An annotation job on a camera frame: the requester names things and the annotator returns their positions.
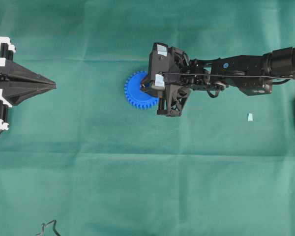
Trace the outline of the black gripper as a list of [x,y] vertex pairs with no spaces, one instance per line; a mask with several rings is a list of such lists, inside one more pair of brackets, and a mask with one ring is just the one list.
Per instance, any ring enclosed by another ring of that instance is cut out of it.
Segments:
[[192,90],[211,90],[211,60],[189,59],[186,52],[176,47],[167,48],[168,63],[162,69],[165,90],[160,97],[160,87],[155,79],[144,78],[140,91],[159,98],[157,114],[180,117]]

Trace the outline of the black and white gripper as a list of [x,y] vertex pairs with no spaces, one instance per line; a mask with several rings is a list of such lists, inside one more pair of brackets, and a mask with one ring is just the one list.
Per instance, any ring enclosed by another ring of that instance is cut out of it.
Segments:
[[9,129],[9,108],[57,88],[54,81],[15,63],[14,53],[10,38],[0,37],[0,134]]

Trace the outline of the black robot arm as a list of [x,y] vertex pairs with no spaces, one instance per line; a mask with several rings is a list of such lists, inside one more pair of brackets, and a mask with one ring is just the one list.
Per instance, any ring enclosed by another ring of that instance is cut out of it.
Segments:
[[[9,129],[8,111],[21,102],[56,88],[56,83],[14,62],[9,37],[0,37],[0,133]],[[154,43],[147,71],[124,84],[129,104],[141,110],[179,117],[191,91],[211,98],[232,86],[248,96],[271,94],[274,85],[295,80],[295,47],[261,56],[240,55],[212,60],[189,59],[176,47]]]

